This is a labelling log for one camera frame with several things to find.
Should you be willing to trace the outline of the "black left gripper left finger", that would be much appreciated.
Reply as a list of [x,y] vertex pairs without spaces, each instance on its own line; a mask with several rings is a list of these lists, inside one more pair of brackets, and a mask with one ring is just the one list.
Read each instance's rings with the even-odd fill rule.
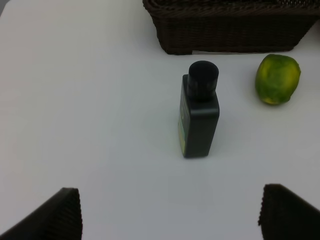
[[81,240],[83,219],[77,188],[61,188],[0,235],[2,240]]

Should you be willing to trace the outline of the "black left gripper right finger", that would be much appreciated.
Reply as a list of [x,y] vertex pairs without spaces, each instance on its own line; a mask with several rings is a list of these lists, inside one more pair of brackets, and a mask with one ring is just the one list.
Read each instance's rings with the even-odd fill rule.
[[318,240],[320,211],[285,186],[266,184],[258,225],[264,240]]

